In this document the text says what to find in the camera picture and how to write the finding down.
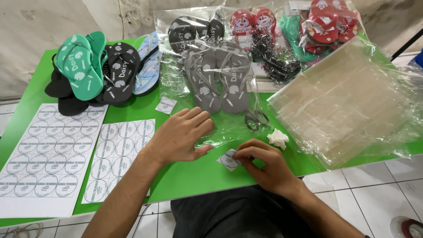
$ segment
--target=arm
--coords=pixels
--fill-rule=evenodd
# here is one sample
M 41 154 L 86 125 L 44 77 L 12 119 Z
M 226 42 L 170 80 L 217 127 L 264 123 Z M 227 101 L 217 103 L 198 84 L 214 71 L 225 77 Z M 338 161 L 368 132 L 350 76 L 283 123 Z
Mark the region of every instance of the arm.
M 82 237 L 126 237 L 160 169 L 170 162 L 193 161 L 205 155 L 213 146 L 194 149 L 194 144 L 212 129 L 209 113 L 200 108 L 184 109 L 171 116 L 137 155 Z
M 262 188 L 289 199 L 317 235 L 364 238 L 364 234 L 342 219 L 292 174 L 280 150 L 253 139 L 241 144 L 234 158 Z M 253 164 L 254 158 L 262 160 L 265 166 L 259 169 Z

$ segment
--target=green table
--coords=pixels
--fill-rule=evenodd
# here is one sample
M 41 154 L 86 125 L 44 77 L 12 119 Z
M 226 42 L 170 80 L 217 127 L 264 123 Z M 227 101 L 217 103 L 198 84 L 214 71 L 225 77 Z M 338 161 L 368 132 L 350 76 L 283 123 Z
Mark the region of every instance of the green table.
M 134 41 L 135 39 L 124 40 L 124 42 L 128 44 L 132 44 Z M 56 52 L 57 50 L 45 51 L 20 103 L 16 108 L 15 113 L 9 122 L 8 127 L 3 134 L 2 139 L 0 140 L 0 168 L 5 165 L 21 136 L 24 134 L 27 126 L 37 112 L 39 106 L 42 103 L 57 103 L 56 98 L 51 98 L 44 93 L 44 88 L 50 81 L 50 75 L 53 70 L 50 60 Z M 267 105 L 266 99 L 270 96 L 271 94 L 260 94 L 260 99 L 264 105 Z M 133 100 L 123 106 L 109 106 L 104 123 L 156 119 L 156 125 L 159 126 L 168 118 L 168 115 L 155 110 L 159 103 L 159 89 L 156 89 L 154 92 L 145 97 L 133 97 L 132 99 Z M 275 128 L 286 133 L 286 130 L 277 122 L 276 119 L 270 118 L 270 121 Z M 257 138 L 267 141 L 265 135 L 262 135 L 261 137 L 258 136 Z M 176 199 L 185 196 L 255 184 L 254 179 L 242 167 L 230 172 L 225 166 L 216 162 L 222 154 L 229 149 L 236 149 L 242 142 L 243 141 L 233 141 L 223 144 L 194 162 L 177 162 L 165 166 L 151 185 L 151 196 L 145 199 L 145 203 Z M 422 145 L 423 140 L 407 144 L 414 155 L 423 153 Z M 282 154 L 285 157 L 289 168 L 296 176 L 325 171 L 325 168 L 319 164 L 315 157 L 297 152 L 296 145 L 291 138 L 286 150 L 282 151 Z M 366 163 L 374 163 L 392 158 L 395 158 L 395 156 L 366 157 L 359 155 L 350 160 L 343 167 L 345 168 Z M 263 166 L 259 160 L 255 160 L 254 163 L 258 166 Z M 101 203 L 81 204 L 83 193 L 87 185 L 88 173 L 89 169 L 85 174 L 85 179 L 82 184 L 73 215 L 95 212 L 101 205 Z M 42 220 L 46 219 L 0 219 L 0 227 Z

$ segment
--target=round sticker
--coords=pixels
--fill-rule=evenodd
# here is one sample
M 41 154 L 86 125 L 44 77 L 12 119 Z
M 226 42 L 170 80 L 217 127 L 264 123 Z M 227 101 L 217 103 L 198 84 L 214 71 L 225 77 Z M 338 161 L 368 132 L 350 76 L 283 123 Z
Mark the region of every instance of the round sticker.
M 84 136 L 89 136 L 92 135 L 94 132 L 97 131 L 97 128 L 99 127 L 99 122 L 96 120 L 90 120 L 88 122 L 86 122 L 82 128 L 81 128 L 81 133 Z
M 66 175 L 60 179 L 56 186 L 56 194 L 64 197 L 69 196 L 77 187 L 78 179 L 75 175 Z
M 65 123 L 63 121 L 54 121 L 47 127 L 47 135 L 55 136 L 59 134 L 64 127 Z
M 112 182 L 110 182 L 109 187 L 107 188 L 107 194 L 109 195 L 110 192 L 116 187 L 116 184 L 118 184 L 118 182 L 121 180 L 122 178 L 115 178 L 112 180 Z
M 50 117 L 54 116 L 54 114 L 56 113 L 56 108 L 54 106 L 47 106 L 42 108 L 39 112 L 38 112 L 38 118 L 40 120 L 47 120 Z
M 64 115 L 60 114 L 60 112 L 59 112 L 59 111 L 56 111 L 56 113 L 54 114 L 54 117 L 55 117 L 57 120 L 64 120 L 64 119 L 68 118 L 67 116 L 64 116 Z
M 113 162 L 112 173 L 116 177 L 122 177 L 132 165 L 132 161 L 128 157 L 120 157 Z
M 66 124 L 65 128 L 63 129 L 63 133 L 67 136 L 73 136 L 79 132 L 82 127 L 82 123 L 80 121 L 74 120 L 70 121 Z
M 232 156 L 236 153 L 236 151 L 228 151 L 225 154 L 223 154 L 219 161 L 228 168 L 236 168 L 238 165 L 241 164 L 238 160 L 232 159 Z
M 77 154 L 83 154 L 91 148 L 92 144 L 93 144 L 93 140 L 91 139 L 91 137 L 89 136 L 81 137 L 75 142 L 74 151 Z
M 35 149 L 38 145 L 38 138 L 35 136 L 28 137 L 25 140 L 23 140 L 19 146 L 18 151 L 21 154 L 27 154 Z
M 65 136 L 56 143 L 54 150 L 59 154 L 64 154 L 71 150 L 74 144 L 75 140 L 72 136 Z
M 161 112 L 168 113 L 171 112 L 174 107 L 175 101 L 173 101 L 172 99 L 163 98 L 162 100 L 160 100 L 157 109 Z
M 107 124 L 102 127 L 100 137 L 103 140 L 113 139 L 118 134 L 118 126 L 116 124 Z
M 150 136 L 143 136 L 137 140 L 135 143 L 135 151 L 137 153 L 140 152 L 141 149 L 144 149 L 144 147 L 147 145 L 147 143 L 151 140 Z
M 122 138 L 128 138 L 135 134 L 135 131 L 137 130 L 137 125 L 133 122 L 125 122 L 121 125 L 119 128 L 119 135 Z
M 96 155 L 99 158 L 107 158 L 115 151 L 115 143 L 113 141 L 103 141 L 97 145 Z
M 37 152 L 40 154 L 45 154 L 52 150 L 56 145 L 56 138 L 53 136 L 46 137 L 40 141 L 37 145 Z
M 68 174 L 76 174 L 79 172 L 85 164 L 85 156 L 74 155 L 68 159 L 65 165 L 65 171 Z
M 11 159 L 9 163 L 7 163 L 6 170 L 9 174 L 15 174 L 21 172 L 25 166 L 28 164 L 28 156 L 27 155 L 18 155 Z
M 143 120 L 138 124 L 137 130 L 140 136 L 148 136 L 154 132 L 154 122 L 151 120 Z
M 100 118 L 103 115 L 103 113 L 104 113 L 104 106 L 98 107 L 98 108 L 92 107 L 88 111 L 88 118 L 95 120 Z
M 95 179 L 102 179 L 109 174 L 112 168 L 112 163 L 108 159 L 97 160 L 91 166 L 91 177 Z
M 87 202 L 100 201 L 107 192 L 107 184 L 104 180 L 95 180 L 88 184 L 85 189 L 84 198 Z
M 57 177 L 49 174 L 42 177 L 35 186 L 35 194 L 37 196 L 47 196 L 56 188 Z
M 134 141 L 129 138 L 120 140 L 116 144 L 116 154 L 119 156 L 129 155 L 134 150 Z
M 81 112 L 81 113 L 80 113 L 80 114 L 78 114 L 78 115 L 72 116 L 72 118 L 73 118 L 74 120 L 79 120 L 79 119 L 84 118 L 84 117 L 87 115 L 87 113 L 88 113 L 88 109 L 86 109 L 84 112 Z
M 29 126 L 28 134 L 31 136 L 41 135 L 47 129 L 48 123 L 46 121 L 37 121 Z
M 46 171 L 49 174 L 55 174 L 63 169 L 66 164 L 66 157 L 64 155 L 55 155 L 47 161 Z
M 10 191 L 15 188 L 17 182 L 18 177 L 14 174 L 9 174 L 0 178 L 0 196 L 10 193 Z
M 15 195 L 28 195 L 34 189 L 35 185 L 37 185 L 37 177 L 33 174 L 28 174 L 16 184 Z
M 27 172 L 29 174 L 36 174 L 40 172 L 47 163 L 47 156 L 45 155 L 36 155 L 33 157 L 27 165 Z

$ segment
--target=finger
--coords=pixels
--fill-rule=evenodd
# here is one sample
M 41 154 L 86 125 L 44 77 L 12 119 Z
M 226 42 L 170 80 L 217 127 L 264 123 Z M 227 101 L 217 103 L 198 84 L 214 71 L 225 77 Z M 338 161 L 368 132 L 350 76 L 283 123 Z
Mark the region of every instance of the finger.
M 209 134 L 214 127 L 214 123 L 211 119 L 205 120 L 203 123 L 199 124 L 195 129 L 192 130 L 195 141 L 198 141 L 203 135 Z
M 187 114 L 190 110 L 188 108 L 182 109 L 179 112 L 175 113 L 173 116 L 183 116 Z
M 263 172 L 248 158 L 239 159 L 241 166 L 254 178 L 256 182 L 261 180 Z
M 210 144 L 203 145 L 201 148 L 194 150 L 194 160 L 207 154 L 209 150 L 213 149 L 213 146 Z
M 273 150 L 273 151 L 275 151 L 275 149 L 276 149 L 276 148 L 264 143 L 263 141 L 260 141 L 258 139 L 251 139 L 251 140 L 248 140 L 248 141 L 242 143 L 240 146 L 238 146 L 238 151 L 245 149 L 245 148 L 248 148 L 248 147 L 251 147 L 251 146 L 254 146 L 254 147 L 257 147 L 257 148 L 262 148 L 262 149 L 265 149 L 265 150 Z
M 203 123 L 205 120 L 210 118 L 210 113 L 202 111 L 200 114 L 196 115 L 194 118 L 190 119 L 193 126 L 198 126 Z
M 191 109 L 187 114 L 184 115 L 184 118 L 186 120 L 192 119 L 194 118 L 196 115 L 200 114 L 203 110 L 201 110 L 201 108 L 199 107 L 195 107 L 193 109 Z
M 242 159 L 242 158 L 253 156 L 256 159 L 263 161 L 264 164 L 269 165 L 272 163 L 272 158 L 274 157 L 274 155 L 275 155 L 274 152 L 271 152 L 262 148 L 258 148 L 255 146 L 250 146 L 248 148 L 245 148 L 236 152 L 236 154 L 234 154 L 233 157 L 235 159 L 239 159 L 239 158 Z

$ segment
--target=left hand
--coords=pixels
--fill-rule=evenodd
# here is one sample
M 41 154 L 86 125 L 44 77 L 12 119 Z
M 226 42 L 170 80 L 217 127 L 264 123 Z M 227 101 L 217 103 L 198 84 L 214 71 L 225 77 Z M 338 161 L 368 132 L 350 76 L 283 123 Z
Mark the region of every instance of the left hand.
M 155 132 L 153 138 L 140 151 L 160 165 L 176 161 L 194 161 L 213 148 L 204 145 L 194 149 L 195 143 L 212 131 L 210 114 L 195 107 L 183 109 L 167 119 Z

